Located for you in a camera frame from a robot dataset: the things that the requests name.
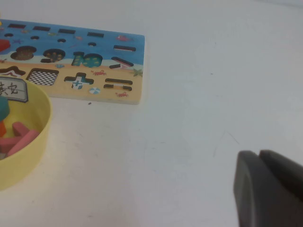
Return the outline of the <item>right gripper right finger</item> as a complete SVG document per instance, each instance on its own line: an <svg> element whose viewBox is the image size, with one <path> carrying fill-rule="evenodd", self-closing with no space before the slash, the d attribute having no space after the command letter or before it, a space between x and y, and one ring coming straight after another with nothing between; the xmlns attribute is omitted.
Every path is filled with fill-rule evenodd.
<svg viewBox="0 0 303 227"><path fill-rule="evenodd" d="M272 150L261 150L259 157L289 192L303 195L302 165Z"/></svg>

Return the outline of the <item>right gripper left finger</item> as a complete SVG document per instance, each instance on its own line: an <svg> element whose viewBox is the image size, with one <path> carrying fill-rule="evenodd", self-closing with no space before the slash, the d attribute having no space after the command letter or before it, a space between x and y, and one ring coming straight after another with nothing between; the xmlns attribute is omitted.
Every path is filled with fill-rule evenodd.
<svg viewBox="0 0 303 227"><path fill-rule="evenodd" d="M233 192L241 227L303 225L303 196L289 192L259 154L238 153Z"/></svg>

